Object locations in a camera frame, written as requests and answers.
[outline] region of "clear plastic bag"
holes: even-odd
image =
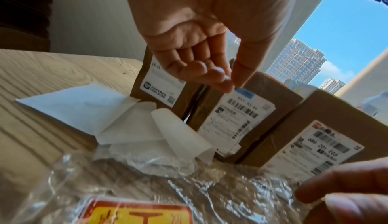
[[[138,204],[151,209],[185,207],[194,224],[299,224],[310,209],[294,198],[297,182],[258,168],[186,162],[182,170],[180,164],[141,164],[166,175],[145,174],[113,158],[95,160],[82,152],[65,155],[29,194],[12,223],[129,223],[123,215],[128,215],[129,206]],[[195,170],[187,174],[187,168]],[[96,201],[112,204],[114,211],[98,220],[85,218],[88,205],[96,207],[91,204]],[[185,223],[185,219],[168,219],[173,216],[158,223]]]

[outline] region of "wooden table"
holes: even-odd
[[[0,222],[72,150],[97,147],[93,136],[15,102],[98,81],[129,95],[141,62],[0,49]]]

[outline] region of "cloud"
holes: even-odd
[[[342,82],[349,82],[355,76],[354,72],[341,70],[330,61],[323,63],[319,74],[326,78],[341,80]]]

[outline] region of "sky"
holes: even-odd
[[[347,83],[388,47],[388,6],[373,0],[323,0],[296,33],[327,62],[310,84]]]

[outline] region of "yellow label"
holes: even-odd
[[[192,224],[187,206],[93,201],[81,223],[87,224]]]

